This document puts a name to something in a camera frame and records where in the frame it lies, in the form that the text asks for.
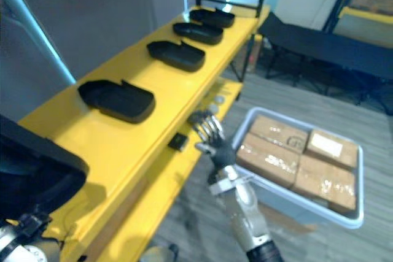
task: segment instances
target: black plastic tray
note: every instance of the black plastic tray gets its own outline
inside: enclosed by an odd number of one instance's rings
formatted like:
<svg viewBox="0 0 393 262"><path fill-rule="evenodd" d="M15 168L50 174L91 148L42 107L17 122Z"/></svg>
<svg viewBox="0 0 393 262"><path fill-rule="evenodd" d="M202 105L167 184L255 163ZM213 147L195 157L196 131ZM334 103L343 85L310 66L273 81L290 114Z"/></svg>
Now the black plastic tray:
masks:
<svg viewBox="0 0 393 262"><path fill-rule="evenodd" d="M222 40L224 32L221 28L193 23L173 24L173 31L177 35L211 45L218 44Z"/></svg>
<svg viewBox="0 0 393 262"><path fill-rule="evenodd" d="M153 93L122 81L116 84L108 80L86 82L78 88L86 104L103 114L130 123L140 123L154 110Z"/></svg>
<svg viewBox="0 0 393 262"><path fill-rule="evenodd" d="M0 221L53 212L87 174L83 159L0 115Z"/></svg>
<svg viewBox="0 0 393 262"><path fill-rule="evenodd" d="M235 15L229 12L223 12L216 9L214 11L206 9L197 9L190 12L190 18L206 25L220 28L229 28L235 21Z"/></svg>
<svg viewBox="0 0 393 262"><path fill-rule="evenodd" d="M199 70L204 62L204 51L185 42L179 45L170 41L155 41L147 44L147 49L152 57L187 72Z"/></svg>

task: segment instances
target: gray plastic crate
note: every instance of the gray plastic crate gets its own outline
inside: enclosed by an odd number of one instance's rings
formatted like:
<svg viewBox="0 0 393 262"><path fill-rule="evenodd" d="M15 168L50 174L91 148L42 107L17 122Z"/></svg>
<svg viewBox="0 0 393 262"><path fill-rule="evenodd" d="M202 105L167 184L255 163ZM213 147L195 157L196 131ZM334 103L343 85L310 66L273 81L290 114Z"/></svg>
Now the gray plastic crate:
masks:
<svg viewBox="0 0 393 262"><path fill-rule="evenodd" d="M273 112L262 107L254 107L248 111L244 121L238 128L232 142L232 146L235 150L238 150L244 136L248 132L251 124L254 122L258 115L263 115L270 117L277 121L281 121L290 126L296 127L298 129L310 132L312 129L318 128L307 124L305 122L290 118L288 116L282 115L277 112ZM351 139L343 137L339 134L332 133L335 136L354 142ZM305 198L293 191L290 191L280 185L275 184L268 179L265 179L253 172L237 166L238 172L242 175L253 176L251 183L255 189L259 201L262 203L282 212L283 214L293 218L301 224L311 224L311 223L322 223L325 221L331 221L342 227L349 229L360 228L363 224L364 217L364 167L363 167L363 149L359 146L358 151L358 165L354 170L354 175L356 178L356 209L355 211L349 212L347 214L339 214L335 211L330 210L323 204L319 204L311 199Z"/></svg>

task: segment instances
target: robotic hand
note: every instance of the robotic hand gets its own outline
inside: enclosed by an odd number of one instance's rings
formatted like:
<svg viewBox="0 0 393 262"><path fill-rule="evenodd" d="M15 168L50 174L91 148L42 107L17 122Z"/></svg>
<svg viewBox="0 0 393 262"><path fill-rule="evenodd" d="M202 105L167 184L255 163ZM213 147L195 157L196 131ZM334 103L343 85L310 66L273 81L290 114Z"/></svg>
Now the robotic hand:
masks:
<svg viewBox="0 0 393 262"><path fill-rule="evenodd" d="M202 140L195 147L211 157L216 170L210 191L223 200L233 233L249 261L283 262L258 209L254 189L235 169L236 153L218 119L208 110L196 111L189 123Z"/></svg>

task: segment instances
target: small metal part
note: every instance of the small metal part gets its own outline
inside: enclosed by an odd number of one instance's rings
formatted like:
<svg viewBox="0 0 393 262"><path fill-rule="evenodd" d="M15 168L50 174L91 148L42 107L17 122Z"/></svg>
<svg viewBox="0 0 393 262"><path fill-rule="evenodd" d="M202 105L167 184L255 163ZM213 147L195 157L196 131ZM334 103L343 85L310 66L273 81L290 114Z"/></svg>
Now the small metal part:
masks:
<svg viewBox="0 0 393 262"><path fill-rule="evenodd" d="M215 115L215 114L218 114L219 107L217 106L217 104L210 104L209 110Z"/></svg>
<svg viewBox="0 0 393 262"><path fill-rule="evenodd" d="M223 104L223 103L225 102L225 97L222 96L222 95L216 95L216 96L214 97L214 102L215 102L216 104Z"/></svg>
<svg viewBox="0 0 393 262"><path fill-rule="evenodd" d="M195 144L195 148L210 156L214 156L216 154L215 148L211 147L208 144L204 144L202 142Z"/></svg>

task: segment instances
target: taped cardboard box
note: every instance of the taped cardboard box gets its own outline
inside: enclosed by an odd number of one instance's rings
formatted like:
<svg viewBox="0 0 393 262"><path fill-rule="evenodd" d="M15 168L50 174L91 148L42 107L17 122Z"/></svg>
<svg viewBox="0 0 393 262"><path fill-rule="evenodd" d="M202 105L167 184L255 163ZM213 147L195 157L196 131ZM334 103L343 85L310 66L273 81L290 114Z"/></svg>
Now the taped cardboard box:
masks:
<svg viewBox="0 0 393 262"><path fill-rule="evenodd" d="M325 199L329 207L344 213L356 207L354 187L352 173L307 155L300 156L293 191Z"/></svg>
<svg viewBox="0 0 393 262"><path fill-rule="evenodd" d="M347 170L357 167L357 144L314 129L307 143L305 154L332 163Z"/></svg>
<svg viewBox="0 0 393 262"><path fill-rule="evenodd" d="M237 163L285 188L295 182L299 155L248 133L237 153Z"/></svg>
<svg viewBox="0 0 393 262"><path fill-rule="evenodd" d="M250 132L295 153L303 153L308 138L307 132L264 116L256 118Z"/></svg>

